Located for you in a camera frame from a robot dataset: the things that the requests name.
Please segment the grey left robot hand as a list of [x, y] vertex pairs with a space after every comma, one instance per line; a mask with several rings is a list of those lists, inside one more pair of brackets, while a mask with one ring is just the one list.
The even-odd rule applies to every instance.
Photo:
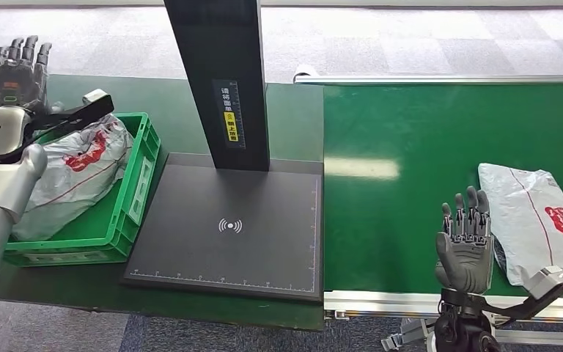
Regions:
[[37, 35], [15, 38], [0, 46], [0, 106], [18, 106], [33, 114], [64, 111], [62, 103], [48, 102], [48, 58], [51, 43], [36, 48]]

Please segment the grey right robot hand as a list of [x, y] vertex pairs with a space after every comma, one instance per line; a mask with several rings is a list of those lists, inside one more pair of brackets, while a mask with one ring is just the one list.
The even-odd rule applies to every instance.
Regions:
[[481, 295], [491, 286], [494, 237], [486, 193], [473, 186], [466, 201], [455, 195], [455, 209], [442, 204], [442, 229], [435, 237], [435, 276], [446, 288]]

